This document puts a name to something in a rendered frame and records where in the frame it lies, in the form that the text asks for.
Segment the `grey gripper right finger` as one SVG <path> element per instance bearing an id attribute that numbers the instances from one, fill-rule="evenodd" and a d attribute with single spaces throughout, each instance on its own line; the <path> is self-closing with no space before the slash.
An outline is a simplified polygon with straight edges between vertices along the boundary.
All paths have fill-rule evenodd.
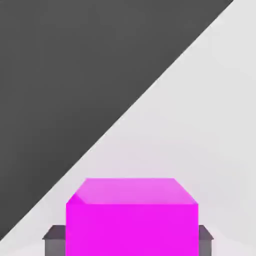
<path id="1" fill-rule="evenodd" d="M 200 224 L 199 225 L 199 256 L 212 256 L 212 241 L 214 237 L 208 229 Z"/>

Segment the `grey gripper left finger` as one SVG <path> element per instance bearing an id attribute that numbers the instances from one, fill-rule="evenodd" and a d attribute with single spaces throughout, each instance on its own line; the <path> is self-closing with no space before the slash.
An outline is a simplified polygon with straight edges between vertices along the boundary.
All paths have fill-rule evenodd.
<path id="1" fill-rule="evenodd" d="M 44 240 L 44 256 L 66 256 L 65 225 L 52 225 L 42 240 Z"/>

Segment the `small magenta cube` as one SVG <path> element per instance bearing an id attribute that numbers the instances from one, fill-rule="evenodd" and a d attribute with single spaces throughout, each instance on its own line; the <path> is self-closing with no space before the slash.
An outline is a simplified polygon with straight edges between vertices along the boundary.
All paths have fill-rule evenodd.
<path id="1" fill-rule="evenodd" d="M 199 256 L 199 206 L 173 178 L 88 178 L 65 216 L 66 256 Z"/>

